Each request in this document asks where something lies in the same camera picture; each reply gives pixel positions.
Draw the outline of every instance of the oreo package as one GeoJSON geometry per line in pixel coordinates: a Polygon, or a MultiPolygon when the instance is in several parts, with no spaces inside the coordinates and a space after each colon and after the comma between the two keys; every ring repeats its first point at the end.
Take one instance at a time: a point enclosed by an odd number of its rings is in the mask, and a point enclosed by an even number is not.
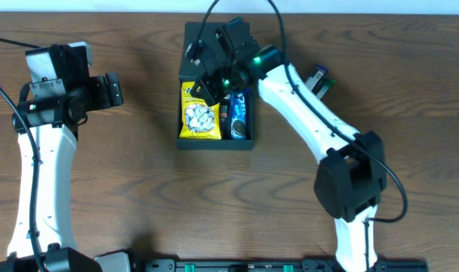
{"type": "Polygon", "coordinates": [[[246,140],[246,101],[242,92],[231,93],[231,139],[246,140]]]}

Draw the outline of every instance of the black tray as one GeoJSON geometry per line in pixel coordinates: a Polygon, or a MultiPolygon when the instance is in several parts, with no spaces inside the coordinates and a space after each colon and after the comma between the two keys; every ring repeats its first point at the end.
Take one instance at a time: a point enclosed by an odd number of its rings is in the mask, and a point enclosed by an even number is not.
{"type": "MultiPolygon", "coordinates": [[[[202,39],[206,45],[209,46],[214,53],[216,58],[224,60],[226,58],[223,49],[216,40],[216,28],[225,23],[206,23],[205,29],[202,33],[202,39]]],[[[245,27],[250,31],[248,23],[244,23],[245,27]]],[[[189,60],[184,57],[184,51],[186,50],[189,43],[196,38],[201,23],[188,22],[184,29],[184,46],[183,54],[181,58],[181,66],[179,71],[180,86],[182,82],[195,81],[204,70],[200,66],[195,66],[189,60]]],[[[253,112],[255,105],[255,97],[247,95],[246,98],[246,128],[247,128],[247,139],[246,140],[204,140],[204,139],[181,139],[179,134],[183,127],[182,121],[182,109],[181,109],[181,98],[180,98],[180,87],[177,90],[179,96],[179,107],[177,114],[177,134],[176,134],[176,146],[180,149],[185,150],[251,150],[254,146],[254,129],[253,129],[253,112]]]]}

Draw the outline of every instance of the wooden table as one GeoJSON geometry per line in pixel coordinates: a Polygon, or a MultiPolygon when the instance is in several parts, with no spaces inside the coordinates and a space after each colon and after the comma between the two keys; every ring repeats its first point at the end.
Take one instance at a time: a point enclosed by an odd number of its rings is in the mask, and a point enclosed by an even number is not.
{"type": "MultiPolygon", "coordinates": [[[[233,15],[211,15],[226,21],[233,15]]],[[[274,16],[245,15],[261,45],[280,45],[274,16]]],[[[79,251],[134,247],[180,258],[333,255],[334,222],[313,192],[305,143],[258,101],[253,151],[181,151],[174,144],[183,26],[201,14],[0,13],[0,37],[37,45],[87,41],[92,75],[116,71],[123,107],[89,114],[72,167],[79,251]]],[[[324,102],[375,130],[410,201],[407,218],[375,229],[388,258],[459,271],[459,17],[285,15],[289,54],[306,78],[316,63],[337,80],[324,102]]],[[[0,85],[29,81],[24,48],[0,43],[0,85]]],[[[17,214],[20,158],[0,98],[0,261],[17,214]]],[[[389,180],[379,216],[401,209],[389,180]]]]}

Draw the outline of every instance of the black cable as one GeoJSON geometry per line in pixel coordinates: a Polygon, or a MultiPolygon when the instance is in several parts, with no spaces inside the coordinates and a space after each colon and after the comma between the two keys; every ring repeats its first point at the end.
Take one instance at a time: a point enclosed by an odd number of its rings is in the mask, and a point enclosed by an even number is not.
{"type": "Polygon", "coordinates": [[[24,46],[24,47],[28,47],[28,48],[34,48],[34,49],[40,48],[40,46],[37,46],[37,45],[31,45],[31,44],[27,44],[27,43],[24,43],[24,42],[17,42],[17,41],[12,41],[12,40],[3,39],[3,38],[0,38],[0,42],[6,42],[6,43],[9,43],[9,44],[12,44],[12,45],[19,45],[19,46],[24,46]]]}
{"type": "Polygon", "coordinates": [[[81,126],[81,125],[84,125],[87,121],[88,121],[88,115],[87,115],[87,113],[86,113],[86,114],[85,114],[85,119],[84,119],[84,121],[82,121],[81,123],[77,124],[77,126],[79,127],[79,126],[81,126]]]}
{"type": "Polygon", "coordinates": [[[208,11],[206,11],[205,17],[202,19],[202,22],[201,22],[201,27],[199,27],[199,32],[198,32],[198,37],[197,37],[197,39],[196,39],[196,42],[199,43],[199,40],[201,39],[201,35],[202,35],[202,30],[205,28],[206,20],[208,19],[209,14],[210,14],[211,11],[213,10],[214,6],[215,6],[219,1],[220,1],[220,0],[214,0],[214,1],[213,1],[213,4],[211,4],[211,6],[209,6],[208,11]]]}
{"type": "Polygon", "coordinates": [[[32,132],[29,130],[28,125],[23,120],[20,112],[17,109],[17,106],[9,98],[9,96],[3,91],[0,86],[0,95],[5,99],[5,101],[10,105],[11,109],[20,120],[21,125],[25,129],[26,135],[28,136],[30,145],[32,146],[33,152],[33,178],[32,178],[32,192],[30,195],[30,205],[29,205],[29,234],[30,240],[32,242],[33,255],[35,257],[36,264],[39,266],[39,270],[42,272],[48,272],[48,270],[43,265],[42,254],[40,253],[40,245],[36,230],[36,200],[37,192],[39,190],[39,166],[40,166],[40,157],[39,152],[36,147],[35,139],[33,138],[32,132]]]}
{"type": "MultiPolygon", "coordinates": [[[[213,4],[210,6],[208,11],[206,12],[206,15],[202,21],[201,28],[199,29],[199,34],[198,34],[198,39],[196,40],[199,42],[202,34],[203,27],[206,23],[206,20],[208,19],[209,14],[211,13],[211,10],[213,7],[218,3],[219,0],[214,0],[213,4]]],[[[364,221],[365,224],[365,261],[367,265],[367,270],[369,269],[369,261],[368,261],[368,227],[369,227],[369,221],[374,221],[374,222],[381,222],[381,223],[396,223],[397,221],[400,221],[403,219],[408,211],[408,198],[407,194],[405,193],[405,188],[402,185],[401,181],[399,178],[394,174],[392,169],[389,168],[384,162],[382,162],[380,159],[378,159],[376,156],[374,156],[372,153],[368,152],[364,147],[359,146],[356,144],[352,139],[348,138],[345,134],[343,134],[338,128],[333,126],[322,114],[319,113],[319,111],[301,94],[300,90],[298,89],[298,86],[295,85],[291,75],[290,71],[288,69],[288,53],[287,53],[287,41],[286,41],[286,36],[285,36],[285,28],[283,24],[283,19],[282,16],[276,7],[275,3],[273,3],[273,0],[267,0],[268,3],[272,6],[273,10],[276,13],[276,16],[278,18],[279,22],[279,28],[280,28],[280,33],[282,35],[282,51],[283,51],[283,61],[284,61],[284,66],[285,66],[285,74],[287,76],[288,82],[290,83],[290,86],[292,88],[292,91],[298,95],[298,97],[303,101],[303,103],[338,137],[342,138],[344,141],[346,141],[348,144],[352,145],[357,151],[360,153],[366,155],[369,159],[374,160],[380,167],[382,167],[388,174],[389,176],[394,180],[396,183],[397,188],[399,189],[399,192],[401,193],[402,196],[402,211],[399,215],[397,215],[394,218],[366,218],[364,221]]]]}

